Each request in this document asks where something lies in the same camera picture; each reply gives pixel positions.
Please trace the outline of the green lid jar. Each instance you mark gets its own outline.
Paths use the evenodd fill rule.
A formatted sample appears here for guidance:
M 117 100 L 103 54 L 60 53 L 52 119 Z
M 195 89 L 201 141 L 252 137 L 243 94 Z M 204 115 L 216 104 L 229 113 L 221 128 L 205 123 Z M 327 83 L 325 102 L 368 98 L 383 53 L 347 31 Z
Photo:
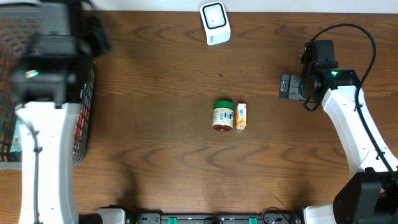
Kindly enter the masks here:
M 234 124 L 234 103 L 218 100 L 214 103 L 212 128 L 217 131 L 230 131 Z

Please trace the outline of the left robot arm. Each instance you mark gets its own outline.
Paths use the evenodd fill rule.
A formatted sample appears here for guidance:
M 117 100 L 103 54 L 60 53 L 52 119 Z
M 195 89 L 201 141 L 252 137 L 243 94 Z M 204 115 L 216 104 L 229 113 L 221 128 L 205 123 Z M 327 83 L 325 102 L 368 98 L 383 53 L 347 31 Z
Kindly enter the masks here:
M 20 223 L 78 223 L 72 186 L 81 92 L 110 46 L 82 1 L 41 1 L 40 28 L 11 73 L 22 144 Z

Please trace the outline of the small orange box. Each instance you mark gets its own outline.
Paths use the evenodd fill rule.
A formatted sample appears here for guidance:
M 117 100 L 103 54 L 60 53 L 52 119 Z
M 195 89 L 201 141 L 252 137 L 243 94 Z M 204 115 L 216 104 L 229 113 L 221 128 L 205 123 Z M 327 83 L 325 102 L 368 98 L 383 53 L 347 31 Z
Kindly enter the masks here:
M 247 126 L 247 105 L 238 103 L 235 111 L 235 126 L 237 130 L 244 130 Z

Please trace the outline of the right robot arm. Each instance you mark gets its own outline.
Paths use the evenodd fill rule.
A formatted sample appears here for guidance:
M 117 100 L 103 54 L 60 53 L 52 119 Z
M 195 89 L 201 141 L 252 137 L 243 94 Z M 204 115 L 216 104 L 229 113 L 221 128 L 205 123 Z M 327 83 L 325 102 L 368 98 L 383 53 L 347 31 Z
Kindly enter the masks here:
M 353 69 L 339 69 L 332 40 L 307 42 L 303 72 L 283 75 L 281 100 L 322 107 L 348 160 L 350 180 L 333 203 L 304 207 L 294 223 L 397 223 L 397 157 L 378 131 Z

